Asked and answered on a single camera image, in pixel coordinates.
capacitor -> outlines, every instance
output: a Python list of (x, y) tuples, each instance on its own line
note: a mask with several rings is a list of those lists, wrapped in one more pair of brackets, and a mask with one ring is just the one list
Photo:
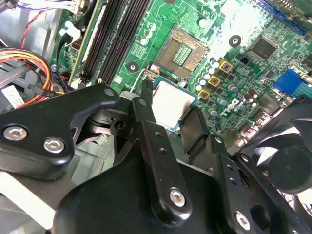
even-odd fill
[(204, 74), (204, 79), (205, 80), (209, 80), (210, 79), (210, 75), (208, 73)]
[(195, 84), (195, 89), (196, 89), (197, 91), (200, 91), (200, 90), (201, 90), (201, 85), (198, 84), (198, 83), (196, 83), (196, 84)]
[(199, 84), (200, 84), (201, 86), (204, 86), (204, 85), (206, 84), (206, 80), (203, 79), (203, 78), (200, 78), (200, 79), (198, 80), (198, 82), (199, 82)]
[(210, 64), (213, 68), (219, 68), (219, 66), (220, 66), (220, 63), (217, 60), (215, 60), (214, 58), (210, 59)]
[(248, 90), (248, 94), (252, 97), (252, 98), (257, 98), (259, 95), (252, 89)]
[(247, 102), (249, 102), (249, 103), (253, 103), (253, 102), (254, 102), (253, 98), (252, 98), (249, 94), (245, 94), (245, 95), (244, 95), (244, 99), (245, 99)]
[(209, 68), (207, 69), (207, 71), (208, 71), (208, 73), (209, 73), (210, 75), (212, 75), (212, 74), (215, 73), (215, 68), (209, 67)]
[(219, 97), (218, 98), (218, 103), (221, 105), (221, 106), (226, 106), (228, 104), (228, 102), (223, 98), (223, 97)]
[(230, 90), (232, 93), (234, 93), (234, 94), (236, 94), (236, 93), (238, 92), (238, 88), (237, 88), (235, 85), (233, 85), (233, 84), (230, 84), (230, 85), (229, 85), (229, 90)]
[(213, 117), (216, 117), (218, 115), (218, 112), (215, 110), (215, 108), (209, 109), (209, 114)]

chip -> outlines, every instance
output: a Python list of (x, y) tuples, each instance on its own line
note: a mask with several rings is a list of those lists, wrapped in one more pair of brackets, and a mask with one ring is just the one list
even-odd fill
[(216, 76), (211, 76), (210, 80), (208, 81), (208, 83), (214, 87), (218, 87), (220, 82), (221, 82), (220, 78), (218, 78)]
[(277, 49), (273, 43), (265, 39), (264, 37), (259, 37), (257, 41), (250, 48), (251, 52), (258, 58), (266, 61)]
[(226, 72), (226, 73), (229, 73), (232, 68), (233, 68), (233, 64), (231, 64), (230, 62), (226, 61), (224, 58), (222, 58), (220, 60), (220, 70)]
[(268, 72), (265, 74), (265, 77), (266, 77), (266, 78), (272, 78), (274, 75), (275, 75), (275, 73), (274, 73), (273, 71), (268, 71)]
[(163, 45), (156, 63), (179, 77), (188, 78), (208, 50), (207, 45), (176, 26)]
[(305, 60), (302, 62), (307, 68), (312, 69), (312, 53), (309, 54)]
[(210, 92), (207, 89), (202, 89), (199, 91), (198, 96), (201, 99), (207, 100), (207, 98), (210, 96)]

black ram slot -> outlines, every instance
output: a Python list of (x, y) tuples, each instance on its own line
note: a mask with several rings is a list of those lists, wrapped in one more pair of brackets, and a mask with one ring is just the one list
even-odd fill
[(151, 0), (132, 0), (118, 29), (117, 36), (101, 68), (99, 78), (110, 85), (124, 61), (131, 42), (141, 24)]
[(91, 46), (90, 54), (83, 68), (82, 81), (84, 83), (88, 83), (92, 79), (97, 66), (103, 58), (104, 50), (112, 39), (124, 2), (125, 0), (110, 0), (106, 6), (95, 41)]

cooling fan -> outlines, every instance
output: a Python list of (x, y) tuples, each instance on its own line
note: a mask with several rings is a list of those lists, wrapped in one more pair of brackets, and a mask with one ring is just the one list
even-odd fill
[(242, 150), (312, 224), (312, 100), (300, 96)]

integrated circuit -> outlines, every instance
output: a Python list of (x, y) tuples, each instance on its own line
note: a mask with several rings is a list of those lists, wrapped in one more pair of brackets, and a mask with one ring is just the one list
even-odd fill
[(312, 70), (312, 53), (309, 54), (302, 62), (308, 69)]
[(207, 45), (175, 26), (156, 62), (167, 71), (179, 77), (188, 78), (207, 52)]
[(250, 48), (254, 55), (264, 61), (268, 60), (276, 49), (277, 47), (264, 37), (259, 37)]

